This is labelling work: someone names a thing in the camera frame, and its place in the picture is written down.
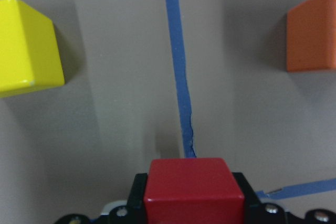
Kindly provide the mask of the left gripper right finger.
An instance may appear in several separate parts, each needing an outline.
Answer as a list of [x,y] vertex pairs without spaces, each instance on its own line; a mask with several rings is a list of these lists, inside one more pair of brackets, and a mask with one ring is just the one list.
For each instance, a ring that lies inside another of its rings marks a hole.
[[333,191],[335,179],[286,186],[266,193],[255,192],[243,173],[233,172],[232,175],[245,196],[243,223],[335,223],[334,211],[311,209],[300,218],[275,203],[276,200]]

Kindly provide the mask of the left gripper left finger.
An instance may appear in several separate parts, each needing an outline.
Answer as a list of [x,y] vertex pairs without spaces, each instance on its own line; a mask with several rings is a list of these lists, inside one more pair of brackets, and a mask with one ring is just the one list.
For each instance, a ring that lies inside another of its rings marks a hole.
[[126,203],[111,207],[96,219],[82,214],[68,214],[56,223],[147,223],[143,200],[146,183],[146,173],[136,174]]

